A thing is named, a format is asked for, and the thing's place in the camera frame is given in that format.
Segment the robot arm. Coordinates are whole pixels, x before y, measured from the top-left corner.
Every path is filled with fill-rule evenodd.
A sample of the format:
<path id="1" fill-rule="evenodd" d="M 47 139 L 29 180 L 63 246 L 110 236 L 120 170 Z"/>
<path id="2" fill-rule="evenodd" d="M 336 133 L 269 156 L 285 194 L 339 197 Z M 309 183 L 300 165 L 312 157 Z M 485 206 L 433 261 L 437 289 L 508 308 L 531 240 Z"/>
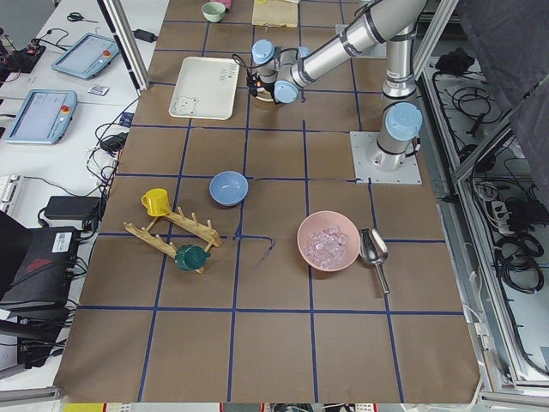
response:
<path id="1" fill-rule="evenodd" d="M 380 173 L 401 169 L 419 148 L 423 115 L 413 103 L 416 80 L 413 46 L 424 1 L 369 1 L 332 39 L 311 51 L 279 47 L 259 39 L 251 47 L 247 70 L 251 96 L 290 105 L 310 85 L 341 66 L 351 67 L 355 92 L 377 85 L 381 96 L 379 127 L 359 154 Z M 379 82 L 372 75 L 383 73 Z"/>

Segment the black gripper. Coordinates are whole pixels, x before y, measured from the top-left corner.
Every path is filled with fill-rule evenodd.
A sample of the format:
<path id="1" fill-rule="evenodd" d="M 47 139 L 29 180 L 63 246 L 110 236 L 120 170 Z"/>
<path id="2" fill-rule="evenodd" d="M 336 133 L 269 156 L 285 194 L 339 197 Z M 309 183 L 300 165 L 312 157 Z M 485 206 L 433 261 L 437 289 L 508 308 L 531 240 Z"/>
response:
<path id="1" fill-rule="evenodd" d="M 275 85 L 264 82 L 257 72 L 247 71 L 246 85 L 252 97 L 274 97 Z"/>

